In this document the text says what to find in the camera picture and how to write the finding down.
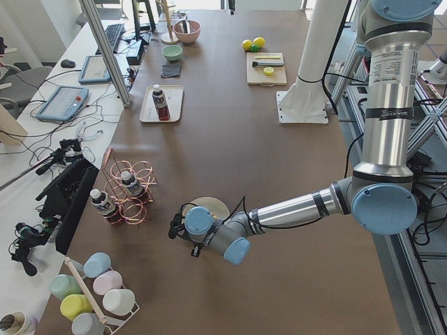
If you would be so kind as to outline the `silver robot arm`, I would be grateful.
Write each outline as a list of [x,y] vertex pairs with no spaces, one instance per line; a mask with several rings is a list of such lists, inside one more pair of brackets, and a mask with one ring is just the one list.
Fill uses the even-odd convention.
[[362,156],[352,175],[319,191],[247,211],[240,202],[229,217],[214,218],[196,203],[179,210],[168,236],[204,247],[238,265],[249,252],[249,237],[289,230],[331,214],[351,214],[364,229],[394,235],[417,216],[407,167],[418,52],[432,35],[438,1],[367,1],[359,19],[358,41],[371,54]]

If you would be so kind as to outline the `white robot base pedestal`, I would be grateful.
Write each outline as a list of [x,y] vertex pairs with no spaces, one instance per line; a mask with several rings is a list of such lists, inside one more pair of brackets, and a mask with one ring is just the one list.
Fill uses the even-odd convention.
[[348,0],[316,2],[295,83],[288,91],[277,92],[280,123],[328,123],[323,76],[350,5]]

